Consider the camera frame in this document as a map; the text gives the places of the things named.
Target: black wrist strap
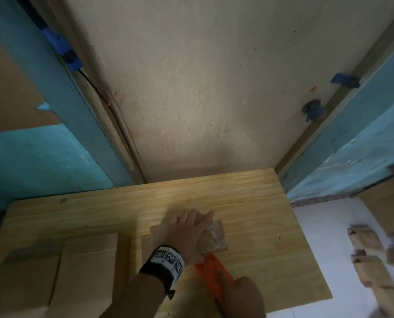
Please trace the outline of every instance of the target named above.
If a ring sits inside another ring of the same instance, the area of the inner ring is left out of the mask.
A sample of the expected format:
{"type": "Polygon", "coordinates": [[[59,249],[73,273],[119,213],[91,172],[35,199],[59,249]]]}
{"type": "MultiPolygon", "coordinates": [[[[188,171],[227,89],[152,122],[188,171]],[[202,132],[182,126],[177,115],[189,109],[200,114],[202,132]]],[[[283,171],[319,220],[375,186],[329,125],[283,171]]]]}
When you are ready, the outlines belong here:
{"type": "Polygon", "coordinates": [[[175,290],[171,287],[178,281],[183,268],[184,261],[179,252],[172,246],[161,245],[152,252],[139,272],[159,279],[165,288],[165,296],[172,299],[175,290]]]}

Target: blue wall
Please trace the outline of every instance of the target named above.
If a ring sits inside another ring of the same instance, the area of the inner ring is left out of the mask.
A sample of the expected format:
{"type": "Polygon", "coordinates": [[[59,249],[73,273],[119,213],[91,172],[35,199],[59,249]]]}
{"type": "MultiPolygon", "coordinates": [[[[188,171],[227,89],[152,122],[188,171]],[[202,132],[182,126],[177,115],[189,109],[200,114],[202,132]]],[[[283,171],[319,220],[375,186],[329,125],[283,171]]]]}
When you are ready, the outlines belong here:
{"type": "Polygon", "coordinates": [[[290,201],[351,192],[394,163],[394,55],[280,178],[290,201]]]}
{"type": "Polygon", "coordinates": [[[13,199],[132,185],[64,66],[15,0],[0,0],[0,44],[63,122],[0,133],[0,207],[13,199]]]}

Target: person's left hand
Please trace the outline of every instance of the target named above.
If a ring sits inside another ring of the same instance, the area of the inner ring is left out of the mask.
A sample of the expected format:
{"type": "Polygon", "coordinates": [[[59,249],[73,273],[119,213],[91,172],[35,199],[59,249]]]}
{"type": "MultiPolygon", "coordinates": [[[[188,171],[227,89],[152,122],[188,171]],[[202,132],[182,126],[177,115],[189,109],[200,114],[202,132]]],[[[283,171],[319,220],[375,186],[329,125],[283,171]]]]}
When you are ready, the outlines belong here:
{"type": "Polygon", "coordinates": [[[211,210],[203,216],[199,224],[194,226],[197,210],[190,213],[185,211],[181,217],[174,216],[169,222],[169,228],[163,244],[177,249],[184,260],[185,266],[203,262],[203,257],[197,252],[196,246],[202,232],[210,225],[215,211],[211,210]]]}

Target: hand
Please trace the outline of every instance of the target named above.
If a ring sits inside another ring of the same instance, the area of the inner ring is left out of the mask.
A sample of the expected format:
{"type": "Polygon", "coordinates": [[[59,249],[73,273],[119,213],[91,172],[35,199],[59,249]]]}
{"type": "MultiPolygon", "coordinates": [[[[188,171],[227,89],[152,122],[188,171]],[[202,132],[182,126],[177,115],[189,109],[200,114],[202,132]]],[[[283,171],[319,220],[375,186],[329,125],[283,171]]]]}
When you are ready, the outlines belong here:
{"type": "Polygon", "coordinates": [[[168,233],[163,244],[173,246],[179,251],[185,266],[203,262],[203,257],[197,252],[196,246],[202,232],[210,225],[215,211],[211,210],[203,216],[199,224],[194,226],[197,210],[184,212],[181,217],[174,216],[169,222],[168,233]]]}
{"type": "Polygon", "coordinates": [[[265,305],[262,294],[252,279],[241,277],[234,282],[218,272],[226,304],[228,318],[265,318],[265,305]]]}

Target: orange handle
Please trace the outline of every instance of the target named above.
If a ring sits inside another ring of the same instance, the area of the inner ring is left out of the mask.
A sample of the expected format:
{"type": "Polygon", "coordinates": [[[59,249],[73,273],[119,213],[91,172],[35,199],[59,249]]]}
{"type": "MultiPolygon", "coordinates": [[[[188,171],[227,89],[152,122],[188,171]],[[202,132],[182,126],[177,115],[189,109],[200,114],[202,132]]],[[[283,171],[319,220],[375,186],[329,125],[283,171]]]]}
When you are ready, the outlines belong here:
{"type": "Polygon", "coordinates": [[[194,265],[197,273],[203,278],[206,286],[210,289],[213,295],[221,302],[221,305],[225,307],[225,297],[222,291],[222,287],[218,282],[217,272],[221,271],[224,276],[231,282],[235,282],[234,278],[226,271],[222,263],[214,256],[209,254],[205,256],[204,262],[194,265]]]}

